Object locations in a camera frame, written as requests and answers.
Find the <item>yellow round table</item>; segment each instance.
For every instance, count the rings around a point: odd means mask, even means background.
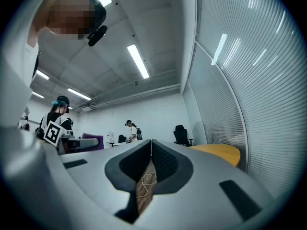
[[[233,166],[238,166],[240,162],[240,151],[238,148],[226,144],[209,144],[189,147],[195,150],[208,152],[225,159]]]

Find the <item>purple chair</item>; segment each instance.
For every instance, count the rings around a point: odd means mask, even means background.
[[[86,133],[82,134],[82,139],[91,139],[91,138],[98,139],[98,142],[99,142],[98,145],[94,146],[94,147],[82,149],[82,152],[83,151],[95,151],[95,150],[104,149],[104,137],[103,136],[95,136],[95,135],[86,134]]]

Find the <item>office chair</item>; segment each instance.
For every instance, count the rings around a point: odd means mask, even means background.
[[[120,135],[119,137],[118,137],[118,143],[123,143],[123,142],[125,142],[126,141],[126,137],[124,136],[124,135]]]
[[[174,135],[176,138],[176,141],[174,143],[177,143],[179,145],[184,145],[187,147],[192,146],[192,141],[193,139],[189,139],[190,143],[188,141],[188,132],[187,130],[183,127],[183,125],[177,125],[174,131]]]

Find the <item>black slot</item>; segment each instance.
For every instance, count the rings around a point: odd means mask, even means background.
[[[86,164],[87,161],[85,161],[84,159],[80,159],[80,160],[76,160],[76,161],[72,161],[72,162],[67,162],[67,163],[63,163],[65,169],[70,169],[73,167],[77,167],[83,164]]]
[[[261,208],[254,200],[252,200],[234,181],[229,180],[221,182],[220,187],[244,221],[252,218],[261,211]]]

